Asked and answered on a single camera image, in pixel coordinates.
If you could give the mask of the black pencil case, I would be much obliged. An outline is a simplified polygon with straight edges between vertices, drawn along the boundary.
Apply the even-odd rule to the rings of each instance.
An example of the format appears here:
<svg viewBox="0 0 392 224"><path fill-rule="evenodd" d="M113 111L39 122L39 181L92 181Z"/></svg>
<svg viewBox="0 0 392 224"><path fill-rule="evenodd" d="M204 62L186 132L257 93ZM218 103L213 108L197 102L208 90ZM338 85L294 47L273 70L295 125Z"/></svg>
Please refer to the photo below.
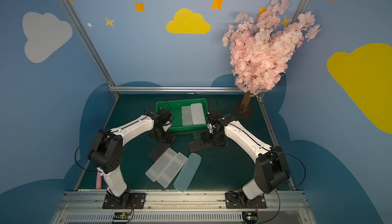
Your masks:
<svg viewBox="0 0 392 224"><path fill-rule="evenodd" d="M156 162L170 147L170 144L158 142L157 145L148 153L148 157Z"/></svg>

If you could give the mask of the clear frosted pencil case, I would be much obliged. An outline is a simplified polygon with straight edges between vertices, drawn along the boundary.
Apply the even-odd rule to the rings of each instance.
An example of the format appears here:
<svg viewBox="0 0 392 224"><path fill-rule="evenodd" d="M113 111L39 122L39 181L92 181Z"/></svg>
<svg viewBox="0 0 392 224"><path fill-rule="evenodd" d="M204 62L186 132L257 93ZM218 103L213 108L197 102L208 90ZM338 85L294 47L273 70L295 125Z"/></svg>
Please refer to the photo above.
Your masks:
<svg viewBox="0 0 392 224"><path fill-rule="evenodd" d="M167 188L175 176L179 173L181 168L187 161L187 157L182 153L177 153L165 169L160 173L157 182L163 187Z"/></svg>
<svg viewBox="0 0 392 224"><path fill-rule="evenodd" d="M174 159L177 152L172 148L168 148L157 161L146 171L146 176L155 182L158 176L163 172L167 165Z"/></svg>
<svg viewBox="0 0 392 224"><path fill-rule="evenodd" d="M182 116L182 126L192 126L192 111L190 106L182 106L181 107L181 116Z"/></svg>

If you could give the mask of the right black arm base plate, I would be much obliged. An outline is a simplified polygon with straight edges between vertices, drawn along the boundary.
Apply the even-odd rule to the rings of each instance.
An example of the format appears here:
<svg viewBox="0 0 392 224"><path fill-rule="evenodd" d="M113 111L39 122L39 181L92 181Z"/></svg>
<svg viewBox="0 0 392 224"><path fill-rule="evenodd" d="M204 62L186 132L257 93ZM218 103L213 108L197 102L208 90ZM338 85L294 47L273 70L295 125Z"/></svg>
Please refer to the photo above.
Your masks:
<svg viewBox="0 0 392 224"><path fill-rule="evenodd" d="M266 209L266 200L264 194L254 199L248 199L244 193L228 191L225 193L227 209Z"/></svg>

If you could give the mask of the dark green pencil case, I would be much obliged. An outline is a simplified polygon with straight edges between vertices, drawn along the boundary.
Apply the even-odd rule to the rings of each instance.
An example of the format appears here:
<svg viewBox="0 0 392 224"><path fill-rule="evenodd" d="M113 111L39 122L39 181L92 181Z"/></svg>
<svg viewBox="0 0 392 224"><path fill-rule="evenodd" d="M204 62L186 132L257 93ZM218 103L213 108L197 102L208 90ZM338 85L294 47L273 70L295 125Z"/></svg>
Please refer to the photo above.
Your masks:
<svg viewBox="0 0 392 224"><path fill-rule="evenodd" d="M203 129L192 131L192 135L193 135L193 137L194 137L194 141L200 140L200 139L201 139L201 134L202 134L203 132L204 132Z"/></svg>

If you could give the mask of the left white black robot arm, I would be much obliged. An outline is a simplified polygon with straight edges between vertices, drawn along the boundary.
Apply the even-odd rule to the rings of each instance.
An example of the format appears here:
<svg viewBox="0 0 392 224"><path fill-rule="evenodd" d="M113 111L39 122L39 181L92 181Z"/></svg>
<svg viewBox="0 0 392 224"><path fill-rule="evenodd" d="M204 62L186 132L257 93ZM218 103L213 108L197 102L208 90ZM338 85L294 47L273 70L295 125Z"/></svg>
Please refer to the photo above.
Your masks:
<svg viewBox="0 0 392 224"><path fill-rule="evenodd" d="M169 110L162 108L157 113L147 112L123 126L110 130L102 128L97 132L87 157L104 177L110 197L123 197L128 190L120 170L123 147L148 132L151 139L158 140L149 154L156 161L176 140L176 136L168 131L172 124L171 116Z"/></svg>

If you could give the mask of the white opaque pencil case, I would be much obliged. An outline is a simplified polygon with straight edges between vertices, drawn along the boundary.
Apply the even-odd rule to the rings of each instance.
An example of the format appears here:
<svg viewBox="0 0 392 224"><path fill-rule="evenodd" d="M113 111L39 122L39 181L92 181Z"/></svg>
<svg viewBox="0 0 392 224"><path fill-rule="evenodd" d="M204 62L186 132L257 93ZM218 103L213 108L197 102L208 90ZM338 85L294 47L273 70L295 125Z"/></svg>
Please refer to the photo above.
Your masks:
<svg viewBox="0 0 392 224"><path fill-rule="evenodd" d="M205 113L201 103L191 104L190 106L193 125L206 124Z"/></svg>

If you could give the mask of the dark grey pencil case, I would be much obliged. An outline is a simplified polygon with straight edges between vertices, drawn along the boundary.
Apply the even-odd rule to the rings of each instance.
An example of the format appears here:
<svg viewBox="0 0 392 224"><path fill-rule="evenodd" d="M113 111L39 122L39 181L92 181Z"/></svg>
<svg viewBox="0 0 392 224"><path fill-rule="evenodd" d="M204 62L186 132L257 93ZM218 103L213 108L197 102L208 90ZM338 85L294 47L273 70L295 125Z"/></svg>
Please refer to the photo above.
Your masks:
<svg viewBox="0 0 392 224"><path fill-rule="evenodd" d="M188 146L189 146L189 150L190 150L191 153L196 153L196 152L199 152L199 151L202 151L202 150L206 150L206 149L209 149L209 148L213 147L213 145L211 143L203 144L200 139L199 140L195 140L193 142L190 142L188 144Z"/></svg>

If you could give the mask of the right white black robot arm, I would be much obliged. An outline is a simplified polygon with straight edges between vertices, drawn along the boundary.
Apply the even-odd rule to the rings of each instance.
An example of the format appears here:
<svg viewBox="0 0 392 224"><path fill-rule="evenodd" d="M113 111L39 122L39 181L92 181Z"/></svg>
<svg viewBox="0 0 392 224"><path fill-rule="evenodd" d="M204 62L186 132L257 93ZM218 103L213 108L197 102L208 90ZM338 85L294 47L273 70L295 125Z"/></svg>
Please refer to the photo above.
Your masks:
<svg viewBox="0 0 392 224"><path fill-rule="evenodd" d="M221 116L217 111L207 113L208 131L201 134L202 148L207 145L223 147L227 139L233 140L255 164L253 179L240 190L241 198L250 201L270 193L291 177L285 152L273 147L249 132L231 114Z"/></svg>

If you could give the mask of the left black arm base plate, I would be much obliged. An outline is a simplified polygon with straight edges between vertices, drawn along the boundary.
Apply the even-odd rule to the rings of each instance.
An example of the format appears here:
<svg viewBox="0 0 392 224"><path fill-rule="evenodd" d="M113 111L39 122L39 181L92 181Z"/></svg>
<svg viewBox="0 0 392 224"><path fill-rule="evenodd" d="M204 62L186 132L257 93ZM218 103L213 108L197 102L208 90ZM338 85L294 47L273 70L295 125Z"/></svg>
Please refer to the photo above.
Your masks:
<svg viewBox="0 0 392 224"><path fill-rule="evenodd" d="M145 193L134 193L126 191L123 195L117 197L107 192L102 209L143 209L145 199Z"/></svg>

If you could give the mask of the light teal frosted pencil case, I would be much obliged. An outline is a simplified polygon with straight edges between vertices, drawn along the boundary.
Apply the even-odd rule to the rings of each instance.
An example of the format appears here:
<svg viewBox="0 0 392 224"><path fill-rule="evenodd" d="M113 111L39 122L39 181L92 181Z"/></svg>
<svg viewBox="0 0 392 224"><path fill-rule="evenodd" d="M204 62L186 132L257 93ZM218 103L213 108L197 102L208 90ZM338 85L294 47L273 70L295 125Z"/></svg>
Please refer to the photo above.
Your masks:
<svg viewBox="0 0 392 224"><path fill-rule="evenodd" d="M196 153L191 153L186 163L179 172L175 182L174 188L179 192L185 192L190 186L199 166L202 157Z"/></svg>

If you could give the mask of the green plastic storage tray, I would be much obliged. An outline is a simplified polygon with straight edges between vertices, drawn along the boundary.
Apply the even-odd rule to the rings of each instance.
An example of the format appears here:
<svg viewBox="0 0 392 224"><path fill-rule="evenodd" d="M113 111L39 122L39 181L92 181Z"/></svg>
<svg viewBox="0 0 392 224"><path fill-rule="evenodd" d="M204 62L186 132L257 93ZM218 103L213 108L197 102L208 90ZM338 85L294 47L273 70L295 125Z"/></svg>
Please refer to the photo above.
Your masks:
<svg viewBox="0 0 392 224"><path fill-rule="evenodd" d="M156 113L161 108L165 108L171 112L172 116L172 125L168 129L170 132L180 132L180 131L193 131L207 128L208 122L204 125L192 125L192 126L182 126L182 116L181 116L181 107L182 106L191 106L191 104L201 103L203 105L205 119L207 118L207 100L205 98L194 98L194 99L182 99L182 100L170 100L170 101L158 101L156 103Z"/></svg>

